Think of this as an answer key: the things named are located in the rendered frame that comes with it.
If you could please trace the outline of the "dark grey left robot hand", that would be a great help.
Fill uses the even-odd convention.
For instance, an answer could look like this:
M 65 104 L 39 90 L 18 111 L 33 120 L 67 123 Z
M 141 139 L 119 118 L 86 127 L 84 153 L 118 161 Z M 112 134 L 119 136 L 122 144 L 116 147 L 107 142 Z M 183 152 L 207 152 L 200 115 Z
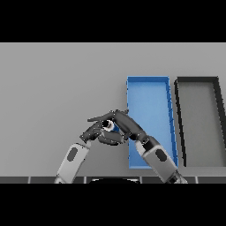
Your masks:
M 90 126 L 85 132 L 83 132 L 79 137 L 88 144 L 92 140 L 98 139 L 103 144 L 109 144 L 109 140 L 103 137 L 103 130 L 109 126 L 107 120 L 98 121 Z

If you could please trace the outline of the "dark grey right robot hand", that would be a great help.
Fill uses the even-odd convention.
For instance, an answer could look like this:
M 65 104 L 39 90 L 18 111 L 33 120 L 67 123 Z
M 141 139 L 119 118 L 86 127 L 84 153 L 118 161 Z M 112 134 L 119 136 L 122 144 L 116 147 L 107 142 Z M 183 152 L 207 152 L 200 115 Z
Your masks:
M 111 120 L 117 125 L 117 127 L 124 133 L 124 138 L 130 138 L 132 140 L 139 140 L 142 144 L 146 144 L 149 141 L 149 137 L 146 132 L 128 116 L 129 110 L 121 111 L 116 109 L 100 117 L 94 117 L 88 119 L 88 122 L 94 121 L 106 121 Z

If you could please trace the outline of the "blue bin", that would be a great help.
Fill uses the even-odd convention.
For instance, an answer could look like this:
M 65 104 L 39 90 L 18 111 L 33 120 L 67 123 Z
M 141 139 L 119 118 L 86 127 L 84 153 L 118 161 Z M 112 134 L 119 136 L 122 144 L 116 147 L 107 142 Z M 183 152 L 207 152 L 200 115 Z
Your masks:
M 178 165 L 177 141 L 168 76 L 128 76 L 127 109 L 140 127 L 153 136 Z

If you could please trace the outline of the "dark grey bin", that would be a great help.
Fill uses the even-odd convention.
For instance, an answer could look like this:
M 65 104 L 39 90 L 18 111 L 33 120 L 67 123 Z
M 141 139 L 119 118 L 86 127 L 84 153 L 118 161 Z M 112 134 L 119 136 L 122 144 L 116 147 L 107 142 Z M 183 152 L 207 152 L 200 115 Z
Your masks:
M 185 167 L 226 167 L 226 115 L 219 77 L 174 82 Z

